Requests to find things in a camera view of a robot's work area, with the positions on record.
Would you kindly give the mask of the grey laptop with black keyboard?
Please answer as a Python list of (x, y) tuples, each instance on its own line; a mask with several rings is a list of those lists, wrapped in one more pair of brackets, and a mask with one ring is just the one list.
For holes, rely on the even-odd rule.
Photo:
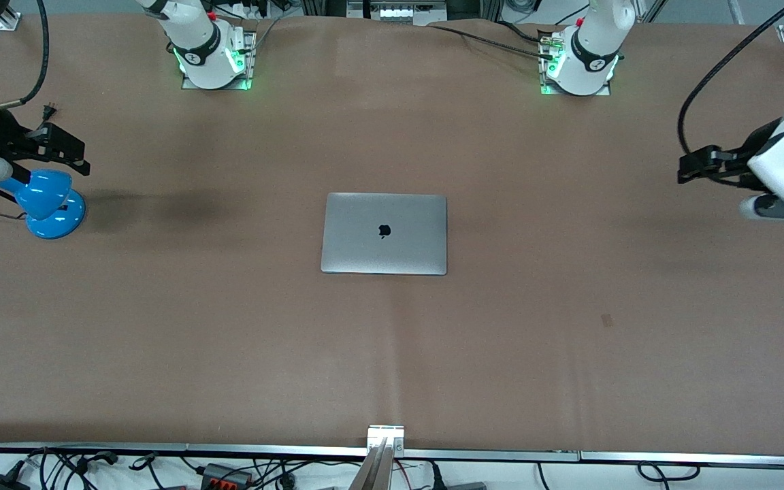
[(329, 193), (320, 268), (326, 274), (444, 276), (443, 195)]

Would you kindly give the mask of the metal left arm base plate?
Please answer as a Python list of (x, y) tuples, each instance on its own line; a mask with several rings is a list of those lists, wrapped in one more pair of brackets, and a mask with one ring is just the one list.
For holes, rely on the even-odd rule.
[(576, 26), (540, 38), (538, 53), (541, 92), (578, 97), (607, 95), (619, 53), (597, 56), (576, 48)]

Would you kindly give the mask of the brown table mat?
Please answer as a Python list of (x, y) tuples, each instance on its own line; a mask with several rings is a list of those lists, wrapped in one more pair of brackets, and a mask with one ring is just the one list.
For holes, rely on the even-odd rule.
[[(784, 223), (679, 185), (745, 26), (631, 31), (603, 97), (451, 32), (290, 18), (246, 92), (141, 14), (58, 15), (79, 229), (0, 219), (0, 441), (784, 454)], [(444, 276), (321, 271), (329, 193), (443, 195)]]

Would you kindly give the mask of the grey connector box orange levers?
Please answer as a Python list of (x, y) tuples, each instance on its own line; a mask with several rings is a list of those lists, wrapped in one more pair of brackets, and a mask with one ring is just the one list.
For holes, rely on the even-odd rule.
[(201, 475), (199, 490), (248, 490), (252, 484), (250, 472), (224, 465), (199, 466), (197, 472)]

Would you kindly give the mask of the aluminium table edge rail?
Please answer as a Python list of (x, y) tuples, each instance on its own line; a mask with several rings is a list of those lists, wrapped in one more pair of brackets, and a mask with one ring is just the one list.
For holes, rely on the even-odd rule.
[[(270, 456), (293, 459), (357, 459), (364, 458), (365, 447), (295, 446), (294, 444), (188, 444), (188, 443), (115, 443), (115, 442), (0, 442), (0, 453), (25, 454), (47, 448), (66, 453), (112, 451), (141, 455), (150, 452), (174, 456), (211, 456), (221, 458), (258, 458)], [(686, 466), (728, 466), (729, 468), (784, 468), (784, 455), (662, 453), (662, 452), (598, 452), (572, 450), (514, 451), (405, 448), (395, 453), (398, 459), (420, 460), (485, 460), (492, 462), (529, 462), (564, 464), (634, 464), (650, 461), (657, 464)]]

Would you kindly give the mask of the white power strip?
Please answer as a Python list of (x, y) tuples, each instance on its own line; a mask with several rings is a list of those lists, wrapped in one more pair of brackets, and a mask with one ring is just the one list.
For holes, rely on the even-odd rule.
[(448, 20), (445, 0), (345, 0), (347, 18), (426, 26)]

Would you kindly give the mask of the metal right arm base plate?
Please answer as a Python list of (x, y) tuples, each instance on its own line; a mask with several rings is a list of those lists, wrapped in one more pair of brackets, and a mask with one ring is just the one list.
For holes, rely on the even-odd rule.
[(180, 88), (202, 91), (246, 91), (252, 86), (255, 69), (257, 36), (254, 31), (233, 27), (218, 35), (214, 50), (208, 52), (202, 65), (193, 64), (198, 54), (174, 55), (182, 73)]

